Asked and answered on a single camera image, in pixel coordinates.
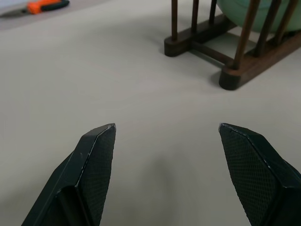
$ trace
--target gray surface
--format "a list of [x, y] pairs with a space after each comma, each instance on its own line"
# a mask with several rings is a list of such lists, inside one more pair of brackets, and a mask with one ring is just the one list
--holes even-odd
[[[301, 51], [229, 92], [218, 64], [162, 54], [169, 0], [83, 2], [0, 23], [1, 225], [22, 223], [82, 134], [115, 122], [102, 226], [248, 226], [218, 125], [262, 133], [301, 170]], [[209, 45], [233, 54], [237, 39], [221, 39]]]

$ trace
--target orange object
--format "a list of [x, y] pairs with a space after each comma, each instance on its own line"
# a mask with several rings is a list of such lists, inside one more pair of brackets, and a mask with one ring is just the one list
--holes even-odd
[[42, 6], [47, 6], [59, 3], [61, 0], [40, 0], [27, 3], [27, 9], [31, 14], [38, 14], [42, 12]]

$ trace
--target wooden stand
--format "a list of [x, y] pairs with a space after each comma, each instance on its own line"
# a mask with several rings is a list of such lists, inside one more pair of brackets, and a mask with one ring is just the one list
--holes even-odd
[[195, 49], [225, 64], [219, 80], [220, 86], [224, 89], [236, 90], [301, 47], [301, 32], [285, 33], [298, 0], [290, 0], [275, 37], [267, 41], [281, 4], [281, 0], [272, 0], [257, 45], [245, 54], [251, 28], [261, 1], [251, 0], [234, 59], [204, 46], [203, 43], [226, 33], [236, 25], [224, 15], [215, 16], [216, 0], [212, 0], [209, 20], [197, 24], [198, 1], [193, 0], [191, 28], [178, 32], [178, 0], [172, 0], [172, 36], [164, 41], [165, 55], [175, 57]]

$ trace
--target dark wooden base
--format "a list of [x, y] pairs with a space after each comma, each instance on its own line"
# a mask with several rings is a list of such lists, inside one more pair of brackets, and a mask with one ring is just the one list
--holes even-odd
[[263, 54], [253, 57], [254, 49], [247, 52], [241, 61], [240, 69], [233, 70], [232, 62], [222, 69], [219, 84], [223, 89], [236, 90], [257, 75], [301, 47], [301, 32], [286, 39], [281, 45], [275, 46], [275, 39], [266, 43]]
[[214, 24], [209, 24], [209, 20], [202, 22], [197, 25], [196, 32], [192, 32], [191, 28], [179, 32], [176, 41], [173, 41], [171, 37], [166, 38], [164, 41], [165, 55], [168, 57], [176, 57], [189, 51], [193, 41], [197, 41], [198, 43], [207, 42], [234, 27], [236, 27], [236, 25], [224, 15], [216, 16]]

